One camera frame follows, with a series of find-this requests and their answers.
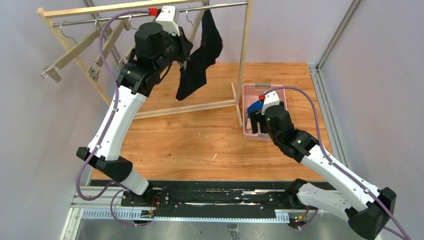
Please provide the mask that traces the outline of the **blue underwear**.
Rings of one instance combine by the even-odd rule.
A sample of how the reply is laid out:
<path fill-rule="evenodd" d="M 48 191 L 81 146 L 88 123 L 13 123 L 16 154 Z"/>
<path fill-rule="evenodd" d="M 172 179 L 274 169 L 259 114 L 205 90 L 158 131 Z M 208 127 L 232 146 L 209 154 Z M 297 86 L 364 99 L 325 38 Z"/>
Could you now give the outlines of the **blue underwear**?
<path fill-rule="evenodd" d="M 247 110 L 246 110 L 246 114 L 247 117 L 250 118 L 251 117 L 251 112 L 252 111 L 258 111 L 261 110 L 263 108 L 264 103 L 260 100 L 255 101 L 254 103 L 252 103 L 251 105 L 248 106 Z"/>

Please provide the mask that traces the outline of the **wooden hanger with black underwear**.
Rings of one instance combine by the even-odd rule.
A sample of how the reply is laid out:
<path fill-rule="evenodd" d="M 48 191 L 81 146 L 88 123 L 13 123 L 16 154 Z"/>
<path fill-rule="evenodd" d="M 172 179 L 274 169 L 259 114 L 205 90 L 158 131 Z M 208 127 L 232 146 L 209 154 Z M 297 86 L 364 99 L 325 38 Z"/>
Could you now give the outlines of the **wooden hanger with black underwear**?
<path fill-rule="evenodd" d="M 209 0 L 202 1 L 202 7 L 209 6 L 209 5 L 210 5 Z M 202 21 L 204 12 L 205 12 L 205 9 L 198 10 L 197 13 L 196 13 L 194 22 L 192 22 L 190 33 L 189 33 L 188 38 L 187 38 L 192 43 L 194 42 L 194 39 L 196 37 L 196 34 L 197 34 L 198 29 L 199 29 L 200 23 Z M 188 61 L 185 61 L 184 63 L 180 63 L 180 67 L 185 70 L 186 67 L 187 67 L 187 62 Z"/>

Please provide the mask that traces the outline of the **black underwear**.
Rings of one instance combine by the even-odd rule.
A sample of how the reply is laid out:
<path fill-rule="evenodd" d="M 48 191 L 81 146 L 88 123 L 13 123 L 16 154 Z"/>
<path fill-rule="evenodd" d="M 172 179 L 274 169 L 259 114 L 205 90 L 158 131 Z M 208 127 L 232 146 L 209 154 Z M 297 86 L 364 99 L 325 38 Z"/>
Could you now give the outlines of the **black underwear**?
<path fill-rule="evenodd" d="M 186 99 L 207 84 L 207 68 L 216 63 L 223 50 L 223 40 L 209 9 L 201 20 L 202 33 L 200 46 L 189 57 L 186 67 L 180 68 L 179 86 L 175 98 Z"/>

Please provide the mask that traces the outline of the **wooden clip hanger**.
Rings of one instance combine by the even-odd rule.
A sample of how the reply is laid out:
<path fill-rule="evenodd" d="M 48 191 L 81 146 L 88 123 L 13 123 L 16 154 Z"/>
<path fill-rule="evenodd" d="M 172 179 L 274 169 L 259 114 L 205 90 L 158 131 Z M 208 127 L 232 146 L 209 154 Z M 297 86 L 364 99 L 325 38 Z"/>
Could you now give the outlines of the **wooden clip hanger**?
<path fill-rule="evenodd" d="M 98 16 L 95 19 L 94 26 L 95 31 L 93 31 L 88 37 L 88 46 L 90 46 L 94 40 L 100 38 L 103 39 L 103 37 L 100 37 L 100 33 L 102 30 L 102 27 L 105 27 L 106 20 L 104 23 L 99 23 L 99 21 L 104 20 L 101 16 Z M 117 26 L 114 29 L 111 29 L 109 26 L 105 28 L 105 33 L 107 35 L 106 41 L 102 45 L 102 53 L 104 55 L 104 58 L 107 58 L 107 56 L 110 54 L 112 49 L 115 46 L 116 41 L 118 40 L 119 36 L 121 35 L 123 30 L 129 31 L 131 29 L 130 21 L 127 18 L 120 18 L 118 21 Z M 88 68 L 88 75 L 90 78 L 97 82 L 99 78 L 99 72 L 100 68 L 104 65 L 104 60 L 102 59 L 101 55 L 99 54 L 97 58 L 94 61 L 94 64 L 91 65 Z"/>
<path fill-rule="evenodd" d="M 97 22 L 98 18 L 96 18 L 94 22 L 96 30 L 91 32 L 81 42 L 77 43 L 73 37 L 67 36 L 63 33 L 63 25 L 64 23 L 68 23 L 67 20 L 63 20 L 59 25 L 60 31 L 66 38 L 71 38 L 74 41 L 75 45 L 71 49 L 67 50 L 61 57 L 59 57 L 53 63 L 53 65 L 46 66 L 40 76 L 43 79 L 52 78 L 55 82 L 60 82 L 62 80 L 62 77 L 58 74 L 57 70 L 63 69 L 71 61 L 78 57 L 84 50 L 86 50 L 100 36 L 100 27 L 98 26 Z"/>

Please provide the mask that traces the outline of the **wooden hanger with blue underwear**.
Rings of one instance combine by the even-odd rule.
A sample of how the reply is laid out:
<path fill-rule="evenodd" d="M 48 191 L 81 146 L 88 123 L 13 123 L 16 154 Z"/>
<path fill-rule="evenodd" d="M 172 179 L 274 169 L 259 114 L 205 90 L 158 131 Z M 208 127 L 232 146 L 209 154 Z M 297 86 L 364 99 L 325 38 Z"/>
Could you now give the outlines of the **wooden hanger with blue underwear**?
<path fill-rule="evenodd" d="M 129 31 L 129 30 L 137 30 L 137 28 L 132 26 L 132 18 L 133 18 L 133 14 L 130 15 L 130 17 L 128 18 L 128 20 L 124 21 L 124 28 Z M 129 50 L 127 51 L 127 53 L 119 60 L 118 62 L 118 67 L 122 68 L 128 61 L 131 55 L 132 50 L 136 47 L 135 43 L 133 42 L 132 46 L 129 48 Z"/>

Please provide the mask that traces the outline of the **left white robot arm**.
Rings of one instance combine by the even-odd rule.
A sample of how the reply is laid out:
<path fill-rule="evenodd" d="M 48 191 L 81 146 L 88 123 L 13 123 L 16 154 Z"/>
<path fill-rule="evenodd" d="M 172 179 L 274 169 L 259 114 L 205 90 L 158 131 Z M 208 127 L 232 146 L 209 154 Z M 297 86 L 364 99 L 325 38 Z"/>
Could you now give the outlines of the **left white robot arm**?
<path fill-rule="evenodd" d="M 123 141 L 136 113 L 162 81 L 162 72 L 174 61 L 185 61 L 193 44 L 182 27 L 166 30 L 157 22 L 140 25 L 134 42 L 128 62 L 116 78 L 117 93 L 99 130 L 87 147 L 78 148 L 76 156 L 134 194 L 143 195 L 149 182 L 121 156 Z"/>

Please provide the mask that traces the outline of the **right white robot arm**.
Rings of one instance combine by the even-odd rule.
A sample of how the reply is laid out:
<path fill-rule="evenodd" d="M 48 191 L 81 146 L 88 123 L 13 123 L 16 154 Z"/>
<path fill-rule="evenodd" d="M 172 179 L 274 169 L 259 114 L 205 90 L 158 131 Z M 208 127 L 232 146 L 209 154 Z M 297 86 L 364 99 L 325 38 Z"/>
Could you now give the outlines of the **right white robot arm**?
<path fill-rule="evenodd" d="M 323 190 L 298 178 L 286 189 L 294 204 L 339 217 L 363 239 L 379 235 L 394 213 L 397 195 L 391 188 L 379 188 L 342 165 L 313 135 L 294 127 L 284 106 L 252 110 L 248 115 L 253 133 L 267 133 L 284 155 L 314 170 L 337 190 Z"/>

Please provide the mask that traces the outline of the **empty wooden clip hanger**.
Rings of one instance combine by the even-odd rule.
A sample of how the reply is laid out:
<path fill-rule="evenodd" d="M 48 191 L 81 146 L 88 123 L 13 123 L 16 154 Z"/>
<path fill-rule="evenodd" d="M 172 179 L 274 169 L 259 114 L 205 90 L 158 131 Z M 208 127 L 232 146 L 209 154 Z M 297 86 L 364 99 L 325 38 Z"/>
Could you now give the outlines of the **empty wooden clip hanger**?
<path fill-rule="evenodd" d="M 73 37 L 67 36 L 63 33 L 63 25 L 64 23 L 68 23 L 67 20 L 63 20 L 59 25 L 60 31 L 66 38 L 71 38 L 74 41 L 75 45 L 71 49 L 67 50 L 61 57 L 59 57 L 53 63 L 53 65 L 46 66 L 40 76 L 43 79 L 52 78 L 55 82 L 60 82 L 62 80 L 62 77 L 58 74 L 57 70 L 63 69 L 71 61 L 78 57 L 84 50 L 86 50 L 100 36 L 100 27 L 98 26 L 97 22 L 98 18 L 96 18 L 94 22 L 96 30 L 91 32 L 81 42 L 77 43 Z"/>

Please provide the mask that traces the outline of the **pink plastic basket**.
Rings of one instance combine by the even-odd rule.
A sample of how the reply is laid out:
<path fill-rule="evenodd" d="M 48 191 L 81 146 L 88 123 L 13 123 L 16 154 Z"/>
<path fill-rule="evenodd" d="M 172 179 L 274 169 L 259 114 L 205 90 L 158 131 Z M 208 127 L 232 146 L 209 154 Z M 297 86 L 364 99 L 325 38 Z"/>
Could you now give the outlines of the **pink plastic basket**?
<path fill-rule="evenodd" d="M 279 84 L 245 83 L 242 85 L 243 137 L 248 141 L 268 141 L 265 109 L 282 105 L 287 109 L 286 93 Z"/>

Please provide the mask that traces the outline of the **wooden clothes rack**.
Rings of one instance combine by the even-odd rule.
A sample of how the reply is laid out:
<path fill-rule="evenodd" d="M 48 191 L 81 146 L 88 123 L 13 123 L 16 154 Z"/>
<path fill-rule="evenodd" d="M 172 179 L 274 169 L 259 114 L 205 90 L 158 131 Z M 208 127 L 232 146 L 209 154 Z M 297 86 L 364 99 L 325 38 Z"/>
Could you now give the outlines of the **wooden clothes rack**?
<path fill-rule="evenodd" d="M 69 17 L 69 16 L 79 16 L 79 15 L 96 15 L 99 13 L 107 13 L 107 12 L 116 12 L 123 10 L 139 10 L 143 8 L 157 8 L 163 7 L 165 5 L 176 5 L 179 4 L 178 0 L 146 0 L 146 1 L 137 1 L 130 3 L 117 3 L 117 4 L 109 4 L 109 5 L 101 5 L 95 6 L 90 5 L 82 8 L 73 8 L 73 9 L 65 9 L 65 10 L 54 10 L 54 11 L 46 11 L 44 8 L 40 7 L 37 9 L 36 13 L 40 17 L 40 19 L 44 22 L 44 24 L 50 29 L 59 43 L 65 49 L 70 50 L 74 45 L 72 45 L 68 38 L 65 37 L 60 30 L 61 23 L 54 23 L 53 18 L 61 18 L 61 17 Z M 229 8 L 229 7 L 237 7 L 237 6 L 245 6 L 245 17 L 244 17 L 244 26 L 243 26 L 243 37 L 241 44 L 241 54 L 239 60 L 239 70 L 238 70 L 238 80 L 237 86 L 232 86 L 233 99 L 225 100 L 225 101 L 216 101 L 210 103 L 202 103 L 196 105 L 188 105 L 188 106 L 180 106 L 173 107 L 168 109 L 159 109 L 152 111 L 143 111 L 136 113 L 134 119 L 148 119 L 154 117 L 162 117 L 162 116 L 170 116 L 177 114 L 185 114 L 185 113 L 194 113 L 200 111 L 214 110 L 214 109 L 222 109 L 228 107 L 235 107 L 239 124 L 243 124 L 242 113 L 239 107 L 239 102 L 242 94 L 242 83 L 243 83 L 243 73 L 244 73 L 244 65 L 245 58 L 247 54 L 247 44 L 248 44 L 248 34 L 250 30 L 250 22 L 251 22 L 251 13 L 252 13 L 252 1 L 245 0 L 242 2 L 235 3 L 222 3 L 222 4 L 209 4 L 208 6 L 198 6 L 194 8 L 187 8 L 187 12 L 198 11 L 198 10 L 207 10 L 207 9 L 218 9 L 218 8 Z M 120 17 L 120 19 L 128 19 L 130 15 L 124 15 Z M 97 38 L 100 41 L 106 41 L 107 35 L 103 38 Z M 88 79 L 88 81 L 93 85 L 93 87 L 97 90 L 99 95 L 102 97 L 105 103 L 110 104 L 111 99 L 108 97 L 104 89 L 100 86 L 98 81 L 94 81 L 90 78 L 88 69 L 89 67 L 85 64 L 82 58 L 77 56 L 73 61 L 76 62 L 78 68 L 82 71 L 84 76 Z"/>

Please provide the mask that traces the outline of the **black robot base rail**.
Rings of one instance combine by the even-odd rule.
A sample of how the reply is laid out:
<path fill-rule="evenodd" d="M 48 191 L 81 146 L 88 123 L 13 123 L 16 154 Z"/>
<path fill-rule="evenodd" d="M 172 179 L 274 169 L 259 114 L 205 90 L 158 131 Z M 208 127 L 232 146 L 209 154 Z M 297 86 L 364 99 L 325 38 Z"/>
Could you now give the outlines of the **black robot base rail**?
<path fill-rule="evenodd" d="M 136 225 L 151 222 L 304 224 L 316 208 L 295 199 L 298 181 L 153 180 L 142 196 L 122 191 L 106 213 Z"/>

